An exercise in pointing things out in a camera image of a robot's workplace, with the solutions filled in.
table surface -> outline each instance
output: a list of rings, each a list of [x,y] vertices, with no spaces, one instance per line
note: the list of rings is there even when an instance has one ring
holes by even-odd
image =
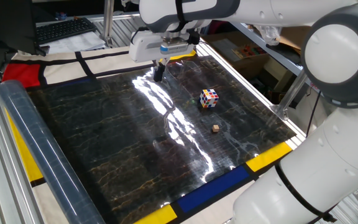
[[[133,223],[295,136],[211,56],[171,62],[160,83],[153,70],[29,93],[106,223]],[[201,107],[204,89],[215,108]]]

clear plastic tube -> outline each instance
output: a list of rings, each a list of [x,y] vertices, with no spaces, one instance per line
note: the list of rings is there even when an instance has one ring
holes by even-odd
[[[0,97],[70,223],[104,223],[88,193],[20,82],[0,85]]]

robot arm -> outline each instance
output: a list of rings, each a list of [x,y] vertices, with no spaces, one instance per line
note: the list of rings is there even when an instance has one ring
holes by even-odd
[[[313,24],[303,46],[302,64],[325,99],[339,109],[236,200],[232,222],[299,224],[320,218],[330,221],[325,211],[358,189],[356,0],[179,2],[183,2],[184,20],[177,16],[175,0],[141,0],[140,14],[150,30],[134,36],[130,50],[134,60],[186,54],[193,50],[193,44],[187,41],[188,30],[206,26],[209,19],[262,26]]]
[[[358,0],[141,0],[139,11],[148,31],[137,32],[130,55],[135,62],[188,54],[197,42],[188,30],[212,19],[260,26],[310,25]]]

black cable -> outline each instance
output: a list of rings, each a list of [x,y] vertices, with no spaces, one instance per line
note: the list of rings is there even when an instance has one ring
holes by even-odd
[[[135,36],[136,36],[136,34],[139,32],[139,31],[146,31],[146,30],[149,30],[149,28],[147,28],[147,27],[139,27],[138,29],[137,29],[137,31],[135,32],[135,34],[132,36],[132,38],[131,38],[131,44],[134,44],[134,38],[135,38]]]
[[[316,111],[317,103],[318,103],[318,100],[320,99],[320,96],[321,96],[321,91],[318,93],[317,100],[316,100],[316,103],[314,104],[313,111],[311,111],[311,116],[310,116],[310,120],[309,120],[308,130],[307,130],[307,132],[306,132],[306,138],[309,136],[311,121],[313,120],[314,112]]]

cable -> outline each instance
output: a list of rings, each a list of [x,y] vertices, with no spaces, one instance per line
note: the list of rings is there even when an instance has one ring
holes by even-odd
[[[321,91],[318,93],[317,100],[316,100],[316,103],[314,104],[313,111],[311,111],[311,116],[310,116],[310,120],[309,120],[308,130],[307,130],[307,132],[306,132],[306,138],[309,136],[311,121],[313,120],[314,112],[316,111],[317,103],[318,103],[318,100],[320,99],[320,96],[321,96]]]

